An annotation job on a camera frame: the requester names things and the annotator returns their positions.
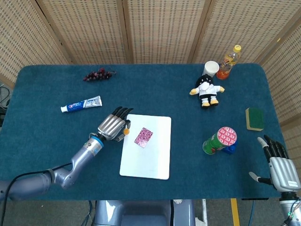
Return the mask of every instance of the robotic arm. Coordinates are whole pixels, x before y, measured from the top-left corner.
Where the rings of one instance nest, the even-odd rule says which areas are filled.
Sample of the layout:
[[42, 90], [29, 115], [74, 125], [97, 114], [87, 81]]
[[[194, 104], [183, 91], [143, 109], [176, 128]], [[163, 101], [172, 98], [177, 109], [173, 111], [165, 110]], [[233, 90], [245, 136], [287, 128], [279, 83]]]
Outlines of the robotic arm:
[[[120, 141], [125, 137], [125, 130], [130, 128], [130, 120], [125, 118], [133, 108], [118, 107], [98, 127], [97, 133], [91, 133], [89, 140], [71, 158], [72, 169], [48, 169], [46, 173], [15, 181], [8, 193], [12, 200], [24, 200], [39, 194], [46, 193], [52, 184], [58, 184], [63, 189], [75, 183], [80, 172], [87, 166], [97, 153], [103, 148], [104, 141]], [[117, 136], [126, 126], [124, 132]], [[4, 200], [10, 182], [0, 181], [0, 201]]]
[[273, 185], [281, 193], [279, 201], [286, 219], [281, 226], [301, 226], [301, 200], [296, 194], [301, 184], [296, 167], [282, 144], [266, 135], [264, 138], [266, 141], [260, 137], [257, 139], [268, 161], [271, 178], [262, 178], [253, 172], [249, 175], [259, 183]]

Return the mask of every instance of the purple grape cluster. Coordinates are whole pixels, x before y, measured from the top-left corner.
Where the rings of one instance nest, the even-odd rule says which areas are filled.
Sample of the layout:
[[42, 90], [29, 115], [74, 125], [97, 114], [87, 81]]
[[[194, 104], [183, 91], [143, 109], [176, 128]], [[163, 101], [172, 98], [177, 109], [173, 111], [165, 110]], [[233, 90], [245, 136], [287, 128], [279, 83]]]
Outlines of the purple grape cluster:
[[90, 74], [86, 75], [83, 81], [95, 81], [95, 80], [108, 80], [112, 77], [113, 72], [106, 72], [105, 69], [102, 67], [98, 70], [98, 72], [91, 72]]

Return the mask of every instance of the silver robot hand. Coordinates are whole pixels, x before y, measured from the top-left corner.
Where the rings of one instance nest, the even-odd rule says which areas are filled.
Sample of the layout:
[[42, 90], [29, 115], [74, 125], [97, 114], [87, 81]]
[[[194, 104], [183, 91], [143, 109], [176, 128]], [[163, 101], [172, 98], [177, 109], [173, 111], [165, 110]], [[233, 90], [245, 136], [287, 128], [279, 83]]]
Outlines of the silver robot hand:
[[119, 137], [117, 135], [126, 125], [129, 129], [131, 126], [130, 120], [125, 120], [127, 115], [133, 108], [116, 108], [112, 114], [110, 114], [98, 127], [98, 134], [104, 136], [106, 140], [117, 140], [120, 141], [124, 138], [125, 134], [121, 134]]
[[249, 172], [249, 175], [259, 183], [273, 185], [281, 193], [279, 201], [286, 219], [282, 226], [301, 226], [301, 201], [296, 194], [301, 184], [296, 167], [282, 144], [266, 135], [264, 138], [266, 141], [260, 137], [257, 139], [268, 161], [270, 178], [262, 178], [253, 172]]

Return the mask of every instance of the penguin toy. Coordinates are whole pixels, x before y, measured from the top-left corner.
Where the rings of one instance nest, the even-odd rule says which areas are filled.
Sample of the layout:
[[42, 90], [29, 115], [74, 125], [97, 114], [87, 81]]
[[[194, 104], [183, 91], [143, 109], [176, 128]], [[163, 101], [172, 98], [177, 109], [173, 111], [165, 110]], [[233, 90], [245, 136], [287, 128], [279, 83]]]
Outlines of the penguin toy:
[[217, 106], [218, 100], [216, 99], [217, 92], [224, 92], [225, 89], [221, 86], [213, 84], [213, 78], [208, 74], [202, 75], [196, 83], [196, 88], [190, 91], [190, 95], [198, 94], [199, 99], [202, 101], [201, 107], [208, 108], [209, 106]]

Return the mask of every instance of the table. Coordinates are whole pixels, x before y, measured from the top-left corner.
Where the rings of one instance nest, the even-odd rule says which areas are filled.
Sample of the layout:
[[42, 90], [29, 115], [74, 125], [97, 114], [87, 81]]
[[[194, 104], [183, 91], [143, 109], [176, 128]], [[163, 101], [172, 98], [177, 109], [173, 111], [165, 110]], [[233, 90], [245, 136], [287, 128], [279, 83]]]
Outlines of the table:
[[[100, 67], [116, 70], [108, 81], [84, 82]], [[203, 72], [192, 65], [36, 65], [24, 67], [0, 133], [0, 179], [11, 180], [28, 171], [49, 169], [70, 161], [90, 132], [117, 106], [134, 114], [169, 116], [171, 159], [169, 180], [119, 175], [122, 142], [107, 142], [69, 190], [52, 186], [36, 199], [47, 200], [161, 200], [199, 198], [262, 198], [278, 196], [272, 186], [254, 182], [269, 169], [256, 138], [268, 134], [283, 141], [264, 70], [256, 64], [236, 65], [230, 77], [215, 85], [220, 104], [200, 108], [189, 91]], [[102, 107], [61, 113], [60, 107], [100, 95]], [[265, 129], [246, 129], [245, 109], [264, 111]], [[203, 142], [220, 127], [238, 134], [233, 155], [207, 155]]]

